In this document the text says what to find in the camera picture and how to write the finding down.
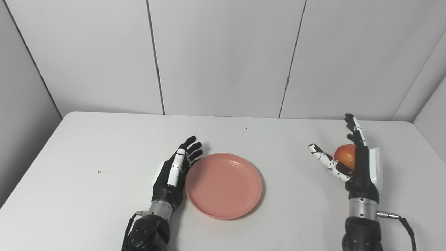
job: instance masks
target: white wall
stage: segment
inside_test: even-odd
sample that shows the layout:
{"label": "white wall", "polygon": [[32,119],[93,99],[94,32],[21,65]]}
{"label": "white wall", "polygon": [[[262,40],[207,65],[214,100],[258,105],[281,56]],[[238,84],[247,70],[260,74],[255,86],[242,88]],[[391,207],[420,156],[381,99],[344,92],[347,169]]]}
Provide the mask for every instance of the white wall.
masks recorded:
{"label": "white wall", "polygon": [[412,121],[446,74],[441,0],[6,2],[62,115]]}
{"label": "white wall", "polygon": [[150,0],[166,114],[278,117],[304,0]]}
{"label": "white wall", "polygon": [[6,0],[62,116],[162,113],[144,0]]}
{"label": "white wall", "polygon": [[445,13],[441,0],[308,1],[281,117],[391,120],[443,35]]}
{"label": "white wall", "polygon": [[446,162],[446,79],[413,123]]}
{"label": "white wall", "polygon": [[60,117],[3,2],[0,34],[1,207]]}

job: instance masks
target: black cable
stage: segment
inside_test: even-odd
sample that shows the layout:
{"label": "black cable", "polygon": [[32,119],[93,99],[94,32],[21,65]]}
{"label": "black cable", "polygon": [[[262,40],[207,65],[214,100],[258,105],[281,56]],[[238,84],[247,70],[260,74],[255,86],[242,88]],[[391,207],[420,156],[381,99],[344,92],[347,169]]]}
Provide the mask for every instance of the black cable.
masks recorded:
{"label": "black cable", "polygon": [[130,228],[132,227],[133,222],[135,221],[135,217],[136,217],[136,214],[134,214],[134,215],[128,220],[127,228],[125,229],[124,240],[122,241],[121,251],[125,251],[125,242],[127,241],[127,237],[128,237],[129,232],[130,232]]}
{"label": "black cable", "polygon": [[417,251],[417,245],[415,243],[415,233],[413,232],[412,227],[410,227],[410,225],[407,222],[406,218],[399,216],[398,219],[400,220],[400,222],[403,224],[404,228],[409,233],[410,241],[412,243],[412,251]]}

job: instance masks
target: pink plate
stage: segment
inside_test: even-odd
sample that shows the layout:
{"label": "pink plate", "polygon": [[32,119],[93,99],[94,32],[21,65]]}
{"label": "pink plate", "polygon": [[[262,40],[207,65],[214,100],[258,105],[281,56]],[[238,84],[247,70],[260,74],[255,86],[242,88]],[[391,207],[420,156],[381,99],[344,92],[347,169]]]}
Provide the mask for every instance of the pink plate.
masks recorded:
{"label": "pink plate", "polygon": [[199,160],[186,177],[186,193],[202,213],[220,220],[239,218],[259,202],[262,182],[247,160],[217,153]]}

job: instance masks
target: white table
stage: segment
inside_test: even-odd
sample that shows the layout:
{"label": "white table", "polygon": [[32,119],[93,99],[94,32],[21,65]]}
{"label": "white table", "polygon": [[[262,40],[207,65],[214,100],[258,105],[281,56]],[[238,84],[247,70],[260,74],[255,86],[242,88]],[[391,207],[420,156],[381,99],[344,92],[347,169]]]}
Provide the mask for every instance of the white table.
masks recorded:
{"label": "white table", "polygon": [[[384,158],[379,209],[407,217],[419,250],[443,250],[446,164],[412,124],[360,122]],[[0,210],[0,250],[120,250],[128,218],[150,205],[159,163],[193,134],[205,154],[251,161],[264,197],[232,221],[186,200],[171,218],[170,251],[341,250],[348,193],[307,146],[333,153],[347,133],[337,120],[70,113]],[[381,226],[385,250],[410,250],[398,221]]]}

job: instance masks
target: prosthetic hand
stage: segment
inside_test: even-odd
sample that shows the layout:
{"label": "prosthetic hand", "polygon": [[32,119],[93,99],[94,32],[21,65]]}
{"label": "prosthetic hand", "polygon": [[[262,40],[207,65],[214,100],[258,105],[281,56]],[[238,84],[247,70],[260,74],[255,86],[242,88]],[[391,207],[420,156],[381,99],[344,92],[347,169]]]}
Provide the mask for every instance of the prosthetic hand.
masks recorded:
{"label": "prosthetic hand", "polygon": [[368,148],[355,116],[347,113],[344,120],[352,132],[347,138],[356,146],[354,171],[335,161],[316,144],[309,145],[308,149],[327,170],[345,182],[345,189],[349,192],[350,216],[345,221],[343,250],[381,251],[381,227],[377,214],[382,182],[379,148]]}
{"label": "prosthetic hand", "polygon": [[183,201],[187,172],[198,161],[196,158],[203,154],[201,142],[189,147],[196,140],[195,136],[188,138],[164,162],[153,185],[152,204],[149,210],[137,211],[129,220],[121,251],[166,250],[170,239],[170,215]]}

